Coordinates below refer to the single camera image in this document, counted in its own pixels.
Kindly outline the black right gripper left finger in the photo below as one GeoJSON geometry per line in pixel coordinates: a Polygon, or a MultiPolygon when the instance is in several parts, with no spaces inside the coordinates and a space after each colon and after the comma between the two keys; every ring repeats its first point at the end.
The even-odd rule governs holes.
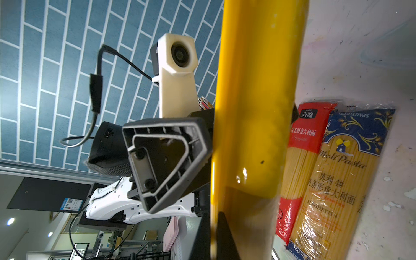
{"type": "Polygon", "coordinates": [[[189,260],[210,260],[210,242],[210,214],[206,212],[202,215],[189,260]]]}

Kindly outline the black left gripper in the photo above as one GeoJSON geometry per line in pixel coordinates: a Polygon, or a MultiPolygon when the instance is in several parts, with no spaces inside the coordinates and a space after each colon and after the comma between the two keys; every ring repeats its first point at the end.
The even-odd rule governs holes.
{"type": "Polygon", "coordinates": [[[122,134],[146,212],[158,213],[211,180],[215,110],[127,123],[122,134]]]}

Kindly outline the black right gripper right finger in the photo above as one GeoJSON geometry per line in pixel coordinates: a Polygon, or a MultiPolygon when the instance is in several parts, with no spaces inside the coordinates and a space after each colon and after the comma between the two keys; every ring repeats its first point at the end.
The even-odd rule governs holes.
{"type": "Polygon", "coordinates": [[[218,213],[217,260],[240,260],[240,256],[224,212],[218,213]]]}

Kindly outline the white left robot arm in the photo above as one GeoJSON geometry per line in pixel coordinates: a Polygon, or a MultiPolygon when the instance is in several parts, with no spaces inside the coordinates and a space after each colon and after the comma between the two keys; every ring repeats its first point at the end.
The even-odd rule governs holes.
{"type": "Polygon", "coordinates": [[[102,123],[86,165],[118,180],[91,192],[85,218],[136,224],[209,212],[214,115],[102,123]]]}

